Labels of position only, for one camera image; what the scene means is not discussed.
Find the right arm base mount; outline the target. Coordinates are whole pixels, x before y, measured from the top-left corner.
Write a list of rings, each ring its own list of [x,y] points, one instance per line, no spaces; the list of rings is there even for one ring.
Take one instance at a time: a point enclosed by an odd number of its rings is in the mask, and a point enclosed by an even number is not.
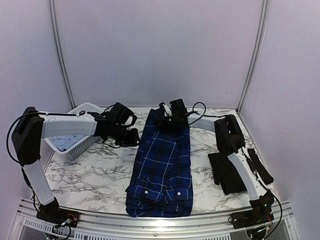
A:
[[[234,229],[252,227],[264,223],[270,223],[274,220],[272,211],[266,213],[255,212],[253,209],[246,211],[234,212],[228,218]]]

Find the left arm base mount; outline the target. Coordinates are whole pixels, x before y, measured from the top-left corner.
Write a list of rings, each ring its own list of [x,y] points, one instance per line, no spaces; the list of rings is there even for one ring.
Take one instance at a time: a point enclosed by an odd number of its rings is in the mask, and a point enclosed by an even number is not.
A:
[[[50,222],[56,225],[64,223],[72,228],[76,228],[78,225],[80,213],[78,211],[59,209],[55,216],[47,217],[44,214],[38,212],[36,217],[40,220]]]

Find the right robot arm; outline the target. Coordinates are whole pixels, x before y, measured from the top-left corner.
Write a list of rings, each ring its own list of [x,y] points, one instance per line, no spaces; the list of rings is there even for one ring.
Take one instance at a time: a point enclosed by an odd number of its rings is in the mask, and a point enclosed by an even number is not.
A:
[[[251,210],[237,215],[252,224],[273,217],[275,196],[267,187],[274,179],[264,168],[256,152],[247,148],[245,136],[233,114],[208,115],[192,109],[183,100],[159,104],[160,117],[156,126],[166,130],[203,129],[215,134],[217,153],[208,154],[214,183],[225,195],[247,192]]]

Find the blue plaid long sleeve shirt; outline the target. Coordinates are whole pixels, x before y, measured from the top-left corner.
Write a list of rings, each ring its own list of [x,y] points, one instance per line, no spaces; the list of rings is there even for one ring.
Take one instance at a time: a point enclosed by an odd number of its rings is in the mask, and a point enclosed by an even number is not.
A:
[[[189,216],[193,208],[189,128],[158,128],[160,109],[151,109],[142,131],[126,188],[126,212],[131,217]]]

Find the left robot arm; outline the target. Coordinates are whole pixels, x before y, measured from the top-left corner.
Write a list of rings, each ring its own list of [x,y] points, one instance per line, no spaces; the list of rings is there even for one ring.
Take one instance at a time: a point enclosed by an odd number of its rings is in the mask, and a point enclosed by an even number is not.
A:
[[[40,203],[37,212],[53,223],[60,222],[64,216],[40,163],[43,139],[83,135],[99,137],[104,141],[112,139],[118,147],[136,147],[140,143],[138,130],[133,127],[136,120],[133,111],[119,102],[102,113],[85,110],[53,113],[27,107],[11,124],[6,143],[12,143],[15,155],[8,155],[20,165],[26,184]]]

